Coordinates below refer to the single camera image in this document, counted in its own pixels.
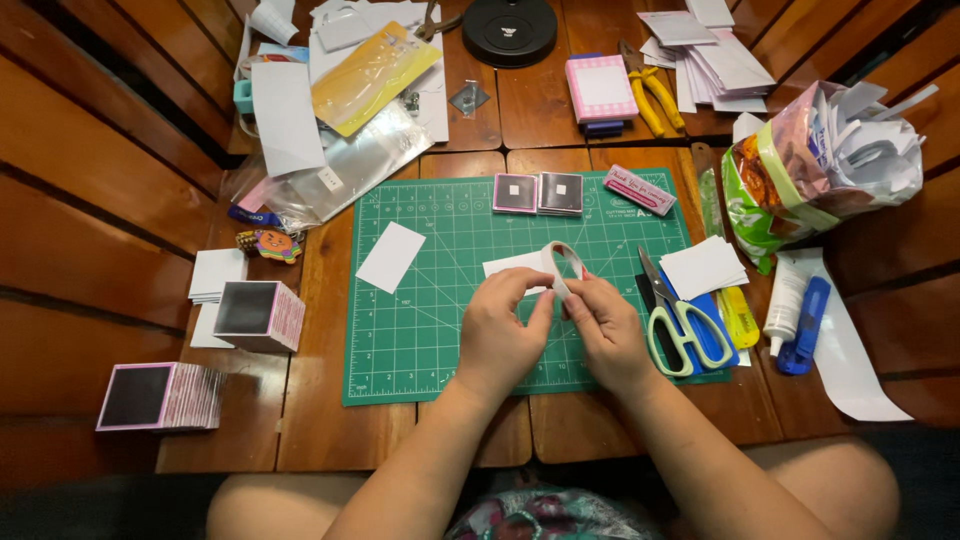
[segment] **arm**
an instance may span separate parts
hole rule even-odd
[[[809,509],[740,452],[647,353],[636,311],[608,282],[566,280],[588,367],[624,404],[681,512],[706,538],[826,538]]]
[[[512,268],[480,284],[464,313],[457,374],[400,448],[350,499],[324,538],[440,538],[480,439],[546,346],[554,292],[540,294],[527,327],[514,311],[552,274]]]

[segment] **pink gingham box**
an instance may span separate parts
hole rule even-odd
[[[568,60],[566,81],[578,124],[630,120],[640,114],[620,56]]]

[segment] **hand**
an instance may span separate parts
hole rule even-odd
[[[508,268],[480,283],[464,312],[454,380],[488,404],[506,399],[543,354],[556,293],[541,292],[526,327],[516,318],[516,305],[527,289],[553,280],[553,274],[532,268]]]
[[[616,287],[592,274],[564,283],[573,293],[564,308],[584,340],[590,372],[621,401],[636,395],[660,374],[647,353],[636,309]]]

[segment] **green cutting mat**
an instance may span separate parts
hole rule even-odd
[[[644,180],[676,195],[666,168],[635,169]],[[392,181],[357,203],[350,268],[344,405],[435,399],[453,377],[460,323],[483,262],[522,255],[553,240],[576,250],[587,269],[613,283],[647,323],[634,276],[642,274],[636,246],[654,263],[690,246],[680,205],[657,217],[603,187],[606,173],[584,175],[583,218],[492,213],[493,177]],[[390,294],[355,277],[391,221],[426,236],[403,280]],[[523,300],[526,321],[536,295]],[[546,350],[515,394],[543,394],[597,387],[584,363],[573,323],[554,318]],[[684,382],[729,380],[715,372]]]

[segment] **person's right hand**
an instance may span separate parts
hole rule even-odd
[[[564,280],[573,293],[564,300],[587,352],[587,367],[617,398],[634,396],[645,382],[660,376],[647,353],[636,309],[608,281],[585,273]]]

